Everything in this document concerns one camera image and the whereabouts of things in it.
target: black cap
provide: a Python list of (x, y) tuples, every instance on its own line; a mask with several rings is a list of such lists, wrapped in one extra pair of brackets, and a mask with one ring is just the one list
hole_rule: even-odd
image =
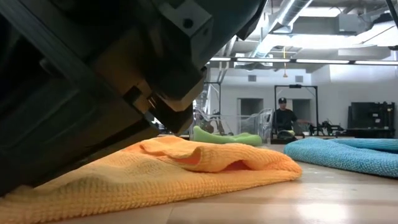
[(279, 103), (279, 104), (281, 104), (281, 103), (286, 103), (286, 98), (284, 98), (284, 97), (279, 98), (278, 103)]

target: fluorescent light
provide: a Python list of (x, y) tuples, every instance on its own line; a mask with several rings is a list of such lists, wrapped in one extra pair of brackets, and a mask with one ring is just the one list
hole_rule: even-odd
[(398, 62), (395, 61), (356, 61), (356, 65), (398, 65)]
[(297, 59), (297, 63), (347, 64), (349, 60)]
[(223, 58), (223, 57), (213, 57), (210, 59), (210, 61), (216, 61), (216, 62), (229, 62), (231, 58)]
[(237, 62), (282, 62), (286, 63), (289, 62), (290, 59), (284, 59), (284, 58), (237, 58)]

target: black shirt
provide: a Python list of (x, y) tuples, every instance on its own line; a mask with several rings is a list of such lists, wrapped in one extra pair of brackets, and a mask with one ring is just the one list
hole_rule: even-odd
[(296, 115), (289, 109), (277, 109), (274, 112), (274, 128), (280, 130), (292, 130), (292, 123), (297, 120)]

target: person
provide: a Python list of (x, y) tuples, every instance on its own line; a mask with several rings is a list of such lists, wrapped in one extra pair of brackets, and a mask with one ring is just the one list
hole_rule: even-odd
[(296, 114), (294, 114), (292, 110), (286, 108), (286, 102), (287, 102), (286, 98), (283, 97), (279, 98), (278, 100), (279, 109), (277, 109), (274, 112), (274, 128), (276, 128), (276, 130), (291, 131), (293, 130), (292, 128), (293, 122), (311, 124), (311, 122), (309, 121), (297, 119)]

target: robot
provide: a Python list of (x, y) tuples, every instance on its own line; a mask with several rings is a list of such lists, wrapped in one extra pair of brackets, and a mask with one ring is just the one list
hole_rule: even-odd
[(203, 66), (266, 0), (0, 0), (0, 196), (192, 123)]

